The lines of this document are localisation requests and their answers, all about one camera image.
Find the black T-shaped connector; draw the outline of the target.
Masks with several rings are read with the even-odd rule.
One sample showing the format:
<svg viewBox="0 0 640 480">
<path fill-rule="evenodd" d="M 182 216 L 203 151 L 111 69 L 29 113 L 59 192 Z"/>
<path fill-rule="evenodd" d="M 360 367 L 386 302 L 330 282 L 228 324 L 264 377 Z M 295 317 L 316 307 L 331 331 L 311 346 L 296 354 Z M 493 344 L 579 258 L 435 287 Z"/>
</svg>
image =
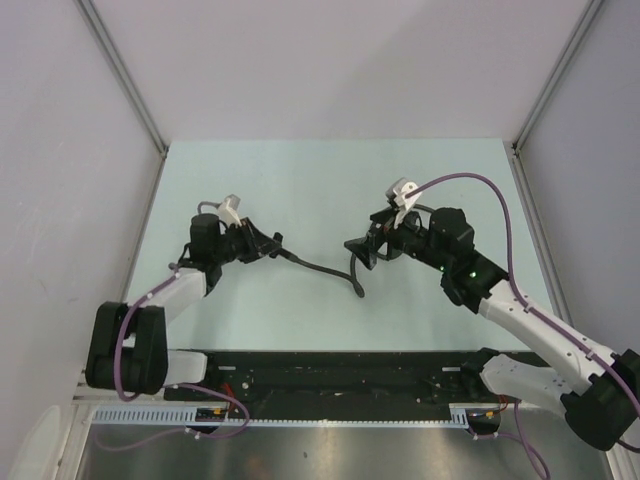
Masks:
<svg viewBox="0 0 640 480">
<path fill-rule="evenodd" d="M 269 253 L 270 258 L 275 259 L 277 257 L 282 257 L 291 262 L 297 259 L 297 256 L 295 254 L 283 247 L 283 235 L 280 232 L 275 232 L 272 240 L 275 246 L 274 249 Z"/>
</svg>

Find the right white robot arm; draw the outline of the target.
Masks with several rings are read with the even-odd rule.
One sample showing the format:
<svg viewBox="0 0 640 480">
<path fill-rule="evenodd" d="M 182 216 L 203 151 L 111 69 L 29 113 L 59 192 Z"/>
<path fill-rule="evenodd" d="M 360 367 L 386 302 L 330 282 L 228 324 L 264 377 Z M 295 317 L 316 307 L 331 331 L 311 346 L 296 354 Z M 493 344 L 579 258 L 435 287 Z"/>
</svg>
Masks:
<svg viewBox="0 0 640 480">
<path fill-rule="evenodd" d="M 639 355 L 616 353 L 516 294 L 511 275 L 475 247 L 464 212 L 435 210 L 427 225 L 417 212 L 398 221 L 389 207 L 371 215 L 367 233 L 344 246 L 367 269 L 381 248 L 390 258 L 406 255 L 441 272 L 449 300 L 494 322 L 545 362 L 519 363 L 492 353 L 461 376 L 463 393 L 484 401 L 499 393 L 532 403 L 564 418 L 586 444 L 608 451 L 639 417 Z"/>
</svg>

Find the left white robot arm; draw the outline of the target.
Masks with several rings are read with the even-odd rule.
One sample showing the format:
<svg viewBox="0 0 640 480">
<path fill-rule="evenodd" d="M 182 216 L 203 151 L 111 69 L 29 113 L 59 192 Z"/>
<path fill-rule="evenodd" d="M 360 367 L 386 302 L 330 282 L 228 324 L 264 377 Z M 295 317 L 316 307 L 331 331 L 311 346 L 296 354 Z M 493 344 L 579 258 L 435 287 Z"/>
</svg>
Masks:
<svg viewBox="0 0 640 480">
<path fill-rule="evenodd" d="M 275 256 L 283 240 L 248 218 L 227 226 L 210 213 L 194 216 L 189 233 L 165 280 L 131 304 L 107 301 L 98 307 L 85 365 L 90 387 L 112 390 L 125 402 L 158 393 L 170 372 L 168 324 L 213 291 L 225 265 Z"/>
</svg>

